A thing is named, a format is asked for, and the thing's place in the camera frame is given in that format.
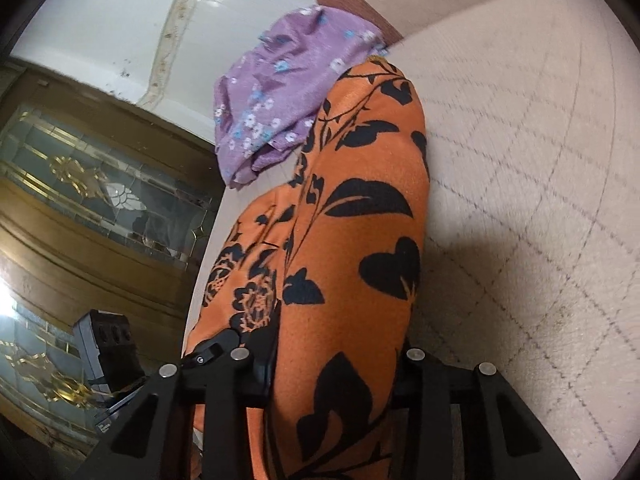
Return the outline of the orange black floral garment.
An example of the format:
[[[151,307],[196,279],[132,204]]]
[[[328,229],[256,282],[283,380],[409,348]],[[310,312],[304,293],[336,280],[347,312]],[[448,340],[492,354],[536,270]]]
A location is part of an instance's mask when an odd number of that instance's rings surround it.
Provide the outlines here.
[[[430,180],[416,89],[372,56],[338,78],[291,180],[239,215],[186,348],[232,328],[278,348],[247,413],[259,479],[386,479],[388,404],[421,277]]]

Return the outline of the pink quilted mattress cover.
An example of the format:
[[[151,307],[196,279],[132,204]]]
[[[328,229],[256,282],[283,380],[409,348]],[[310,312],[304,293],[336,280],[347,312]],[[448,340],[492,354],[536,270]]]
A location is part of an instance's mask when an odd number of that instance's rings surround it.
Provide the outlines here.
[[[390,51],[432,184],[411,335],[495,364],[578,476],[639,444],[639,52],[604,0],[490,0]]]

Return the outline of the purple floral garment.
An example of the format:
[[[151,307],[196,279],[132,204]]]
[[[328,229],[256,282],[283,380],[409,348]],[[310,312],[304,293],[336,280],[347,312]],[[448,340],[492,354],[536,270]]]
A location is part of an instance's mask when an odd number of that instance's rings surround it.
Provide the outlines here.
[[[274,22],[214,85],[224,183],[239,188],[283,162],[306,140],[338,77],[384,48],[378,26],[328,6],[299,8]]]

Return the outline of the wooden glass-panel wardrobe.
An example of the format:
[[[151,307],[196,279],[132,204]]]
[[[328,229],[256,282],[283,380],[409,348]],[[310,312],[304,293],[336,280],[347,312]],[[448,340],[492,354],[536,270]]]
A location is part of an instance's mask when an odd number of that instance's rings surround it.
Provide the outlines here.
[[[125,315],[142,367],[180,351],[224,190],[205,144],[32,65],[1,66],[1,474],[70,478],[102,394],[72,328]]]

